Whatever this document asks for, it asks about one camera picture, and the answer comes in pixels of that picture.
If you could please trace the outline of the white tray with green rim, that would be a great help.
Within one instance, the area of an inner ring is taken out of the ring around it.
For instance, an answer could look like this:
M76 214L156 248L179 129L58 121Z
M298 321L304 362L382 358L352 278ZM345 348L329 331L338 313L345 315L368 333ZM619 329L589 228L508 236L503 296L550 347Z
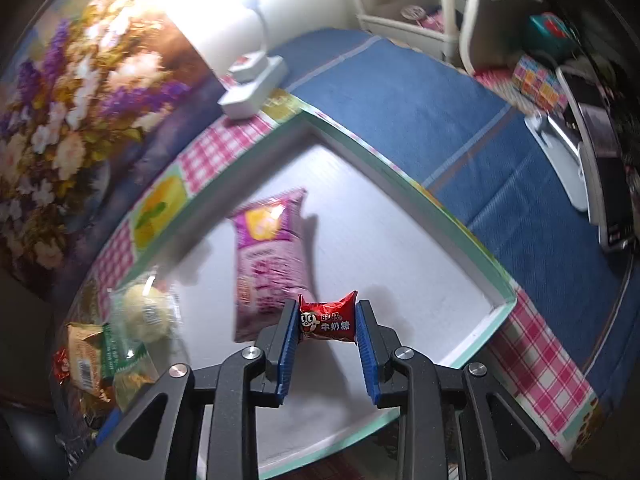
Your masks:
M302 207L312 296L356 292L406 346L452 368L472 359L514 309L506 271L446 211L363 143L301 112L277 126L171 214L154 192L128 214L134 261L125 280L157 268L181 310L180 346L154 350L166 368L222 362L234 341L233 209L294 188Z

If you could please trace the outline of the pink checkered tablecloth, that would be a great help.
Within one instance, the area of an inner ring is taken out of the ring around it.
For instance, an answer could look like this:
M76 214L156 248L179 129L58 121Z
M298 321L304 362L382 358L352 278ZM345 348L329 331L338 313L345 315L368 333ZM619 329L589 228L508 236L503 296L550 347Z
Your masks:
M480 350L522 302L502 265L420 184L309 106L216 120L130 208L93 263L178 336L78 479L255 479L400 422L398 477L570 479L547 427Z

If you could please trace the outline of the colourful cube box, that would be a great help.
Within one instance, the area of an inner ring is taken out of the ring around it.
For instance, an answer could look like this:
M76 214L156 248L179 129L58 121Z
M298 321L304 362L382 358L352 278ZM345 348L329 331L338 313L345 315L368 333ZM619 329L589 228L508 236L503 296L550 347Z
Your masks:
M512 72L512 82L522 96L545 112L562 114L567 97L556 77L530 56L523 54Z

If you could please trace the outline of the floral painting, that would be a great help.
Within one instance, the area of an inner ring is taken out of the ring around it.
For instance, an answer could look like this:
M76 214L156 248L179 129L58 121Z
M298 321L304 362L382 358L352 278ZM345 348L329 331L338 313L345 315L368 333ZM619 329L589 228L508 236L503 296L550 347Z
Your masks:
M72 298L224 91L158 0L16 0L1 40L1 264Z

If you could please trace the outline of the round bun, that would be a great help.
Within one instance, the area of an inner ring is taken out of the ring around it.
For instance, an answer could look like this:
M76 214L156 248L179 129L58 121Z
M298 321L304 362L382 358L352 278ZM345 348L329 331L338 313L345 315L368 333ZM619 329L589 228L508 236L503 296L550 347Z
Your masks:
M111 311L107 323L124 353L159 341L177 340L181 312L175 289L154 266L108 291Z

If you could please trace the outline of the orange barcode bread packet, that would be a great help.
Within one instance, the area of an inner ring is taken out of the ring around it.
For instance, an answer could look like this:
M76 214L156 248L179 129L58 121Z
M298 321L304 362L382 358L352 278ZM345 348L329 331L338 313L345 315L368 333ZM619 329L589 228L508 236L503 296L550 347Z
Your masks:
M111 403L111 395L103 385L103 327L70 322L66 328L70 380L83 392L105 403Z

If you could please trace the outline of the blue plaid bedcover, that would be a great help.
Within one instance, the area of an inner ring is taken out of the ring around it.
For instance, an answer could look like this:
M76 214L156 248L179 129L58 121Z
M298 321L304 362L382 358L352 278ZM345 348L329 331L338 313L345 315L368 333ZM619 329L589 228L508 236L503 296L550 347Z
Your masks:
M523 114L428 55L325 28L276 47L284 88L432 193L532 298L606 408L639 359L639 255L605 252Z

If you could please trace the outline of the small red milk candy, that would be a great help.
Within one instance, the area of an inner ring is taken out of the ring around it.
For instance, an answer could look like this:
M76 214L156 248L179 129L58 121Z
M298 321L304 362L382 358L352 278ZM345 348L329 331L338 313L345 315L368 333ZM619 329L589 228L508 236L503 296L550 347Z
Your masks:
M358 292L353 290L333 302L308 302L299 297L299 327L311 339L355 341L355 306Z

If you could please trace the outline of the green white cracker packet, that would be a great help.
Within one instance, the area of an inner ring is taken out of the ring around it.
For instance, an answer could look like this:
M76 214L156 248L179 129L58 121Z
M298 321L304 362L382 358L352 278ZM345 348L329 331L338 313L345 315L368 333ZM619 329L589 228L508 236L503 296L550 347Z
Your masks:
M139 391L157 381L157 370L145 345L125 348L116 338L111 325L102 326L101 387L126 411Z

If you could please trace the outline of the phone on white stand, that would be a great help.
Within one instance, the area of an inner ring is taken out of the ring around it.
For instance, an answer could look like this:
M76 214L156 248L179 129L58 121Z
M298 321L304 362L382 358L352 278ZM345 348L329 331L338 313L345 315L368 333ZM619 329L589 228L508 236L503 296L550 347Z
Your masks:
M567 97L563 113L537 113L525 125L546 155L573 207L588 214L606 252L634 238L623 152L604 89L576 68L556 70Z

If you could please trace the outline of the purple snack packet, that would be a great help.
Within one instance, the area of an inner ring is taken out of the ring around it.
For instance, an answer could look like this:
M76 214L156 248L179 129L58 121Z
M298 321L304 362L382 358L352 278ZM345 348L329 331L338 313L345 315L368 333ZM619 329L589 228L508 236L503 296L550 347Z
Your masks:
M285 303L314 300L300 212L303 188L254 200L229 216L235 232L234 340L247 342L280 320Z

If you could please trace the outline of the red foil candy packet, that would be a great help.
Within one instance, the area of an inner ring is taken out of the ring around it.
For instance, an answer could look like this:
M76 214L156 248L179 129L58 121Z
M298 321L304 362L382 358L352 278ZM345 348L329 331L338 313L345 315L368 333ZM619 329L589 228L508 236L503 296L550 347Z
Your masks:
M59 385L62 385L70 378L70 361L65 347L61 347L53 353L52 358L53 376Z

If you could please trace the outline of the white power strip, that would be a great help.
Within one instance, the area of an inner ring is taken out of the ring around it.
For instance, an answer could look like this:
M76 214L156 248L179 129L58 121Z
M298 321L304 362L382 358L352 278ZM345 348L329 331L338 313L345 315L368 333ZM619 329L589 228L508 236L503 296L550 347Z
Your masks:
M282 56L268 56L267 67L256 79L242 84L234 84L218 100L222 111L233 120L243 120L255 116L288 73Z

